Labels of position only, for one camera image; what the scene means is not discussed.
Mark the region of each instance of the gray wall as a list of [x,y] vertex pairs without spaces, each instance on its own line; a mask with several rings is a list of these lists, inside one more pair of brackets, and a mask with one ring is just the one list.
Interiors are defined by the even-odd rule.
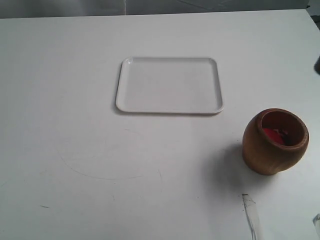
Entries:
[[0,0],[0,18],[305,9],[309,0]]

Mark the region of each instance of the table surface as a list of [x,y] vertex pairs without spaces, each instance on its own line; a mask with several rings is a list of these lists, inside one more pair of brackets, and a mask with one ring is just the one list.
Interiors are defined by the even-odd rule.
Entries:
[[[0,20],[0,239],[316,240],[320,31],[305,10]],[[115,108],[130,56],[216,60],[215,116]],[[274,176],[241,142],[263,109],[296,113],[310,143]]]

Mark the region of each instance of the white tray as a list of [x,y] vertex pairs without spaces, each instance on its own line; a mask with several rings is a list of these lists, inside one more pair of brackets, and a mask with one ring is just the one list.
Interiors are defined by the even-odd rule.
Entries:
[[219,113],[217,64],[207,57],[129,57],[122,63],[115,104],[129,113]]

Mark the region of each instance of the wooden bowl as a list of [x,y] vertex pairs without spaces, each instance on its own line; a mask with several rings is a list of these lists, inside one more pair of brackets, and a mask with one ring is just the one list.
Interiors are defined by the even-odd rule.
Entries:
[[[264,129],[285,133],[285,144],[271,139]],[[270,108],[257,114],[246,127],[242,144],[247,166],[262,175],[273,175],[295,165],[309,143],[306,125],[293,113]]]

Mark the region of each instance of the red item inside bowl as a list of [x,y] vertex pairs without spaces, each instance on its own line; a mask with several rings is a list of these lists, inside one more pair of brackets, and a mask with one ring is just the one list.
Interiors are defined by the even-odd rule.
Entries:
[[281,144],[281,145],[285,145],[285,142],[284,142],[282,136],[279,134],[279,131],[275,131],[275,130],[270,129],[270,128],[264,128],[263,131],[274,142],[276,142],[278,144]]

